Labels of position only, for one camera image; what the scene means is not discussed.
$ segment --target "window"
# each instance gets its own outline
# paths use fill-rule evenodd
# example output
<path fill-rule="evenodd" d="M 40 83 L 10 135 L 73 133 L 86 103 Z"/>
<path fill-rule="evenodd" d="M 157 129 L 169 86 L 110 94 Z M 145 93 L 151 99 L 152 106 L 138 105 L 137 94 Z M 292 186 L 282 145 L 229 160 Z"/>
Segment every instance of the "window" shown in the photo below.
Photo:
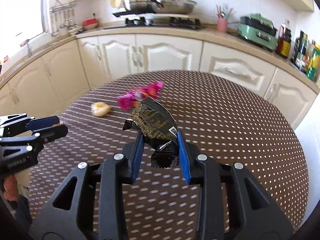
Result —
<path fill-rule="evenodd" d="M 42 0 L 0 0 L 0 59 L 12 57 L 20 44 L 44 32 Z"/>

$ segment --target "brown tablecloth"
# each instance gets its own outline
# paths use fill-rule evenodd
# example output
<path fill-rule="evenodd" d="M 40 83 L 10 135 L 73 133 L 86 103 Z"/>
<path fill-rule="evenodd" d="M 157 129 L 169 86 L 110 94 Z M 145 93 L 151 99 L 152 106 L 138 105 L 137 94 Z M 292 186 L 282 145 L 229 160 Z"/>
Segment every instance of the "brown tablecloth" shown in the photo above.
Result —
<path fill-rule="evenodd" d="M 103 162 L 135 139 L 136 131 L 122 131 L 131 111 L 121 110 L 116 97 L 154 81 L 165 83 L 159 101 L 173 115 L 186 139 L 220 163 L 243 163 L 297 229 L 307 205 L 308 171 L 289 123 L 275 106 L 249 90 L 209 73 L 189 71 L 125 76 L 88 92 L 70 106 L 61 117 L 69 128 L 67 137 L 48 144 L 39 154 L 39 164 L 32 168 L 32 217 L 79 162 Z M 111 105 L 112 112 L 104 118 L 93 117 L 91 103 L 97 101 Z M 129 238 L 192 239 L 199 186 L 187 185 L 180 168 L 151 168 L 152 153 L 145 145 L 137 183 L 123 186 Z M 228 205 L 224 200 L 228 230 Z"/>

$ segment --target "black wrapper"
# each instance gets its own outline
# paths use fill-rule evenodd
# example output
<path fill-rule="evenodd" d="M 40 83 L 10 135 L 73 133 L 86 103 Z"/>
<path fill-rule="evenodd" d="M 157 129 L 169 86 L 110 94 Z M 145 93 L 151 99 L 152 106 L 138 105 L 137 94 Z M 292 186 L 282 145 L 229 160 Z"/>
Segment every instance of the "black wrapper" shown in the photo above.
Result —
<path fill-rule="evenodd" d="M 124 122 L 123 130 L 141 130 L 145 142 L 156 151 L 154 168 L 174 168 L 179 164 L 177 124 L 172 115 L 151 97 L 143 99 Z"/>

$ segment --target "barcode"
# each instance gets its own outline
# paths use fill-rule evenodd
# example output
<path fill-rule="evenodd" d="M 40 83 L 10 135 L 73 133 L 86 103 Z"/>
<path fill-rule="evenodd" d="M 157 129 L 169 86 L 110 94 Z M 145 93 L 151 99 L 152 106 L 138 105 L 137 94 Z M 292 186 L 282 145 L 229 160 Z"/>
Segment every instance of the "barcode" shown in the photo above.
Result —
<path fill-rule="evenodd" d="M 177 129 L 174 126 L 169 129 L 169 132 L 177 138 Z"/>

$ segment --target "beige countertop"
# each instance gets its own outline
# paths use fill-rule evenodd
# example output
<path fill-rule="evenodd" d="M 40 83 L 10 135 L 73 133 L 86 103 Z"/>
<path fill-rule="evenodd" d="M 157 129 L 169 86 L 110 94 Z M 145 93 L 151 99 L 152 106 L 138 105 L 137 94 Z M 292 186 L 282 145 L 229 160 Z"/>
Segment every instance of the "beige countertop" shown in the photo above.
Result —
<path fill-rule="evenodd" d="M 242 40 L 239 37 L 235 37 L 231 34 L 227 33 L 219 33 L 213 28 L 206 28 L 203 30 L 193 31 L 187 29 L 176 29 L 176 28 L 165 28 L 165 27 L 128 27 L 128 28 L 116 28 L 116 29 L 107 29 L 104 30 L 103 27 L 99 27 L 90 31 L 86 31 L 77 35 L 76 37 L 68 37 L 62 39 L 57 44 L 54 44 L 46 49 L 41 48 L 41 50 L 34 54 L 32 57 L 26 59 L 24 62 L 19 62 L 16 65 L 12 66 L 5 73 L 3 73 L 0 77 L 0 88 L 5 85 L 5 83 L 14 76 L 17 72 L 19 72 L 22 68 L 36 60 L 37 58 L 43 56 L 47 52 L 69 42 L 74 39 L 80 39 L 85 37 L 99 36 L 99 35 L 108 35 L 108 34 L 155 34 L 155 35 L 169 35 L 169 36 L 177 36 L 184 37 L 190 39 L 196 39 L 201 41 L 207 41 L 211 43 L 215 43 L 221 46 L 229 47 L 232 49 L 239 50 L 244 53 L 248 53 L 249 55 L 258 57 L 270 64 L 275 65 L 278 68 L 283 69 L 288 72 L 292 76 L 296 77 L 298 80 L 307 85 L 310 89 L 312 89 L 315 93 L 320 93 L 320 88 L 311 80 L 309 80 L 305 74 L 296 70 L 294 67 L 290 65 L 290 63 L 275 54 L 274 52 L 269 52 L 265 49 L 259 48 L 252 44 L 249 44 Z"/>

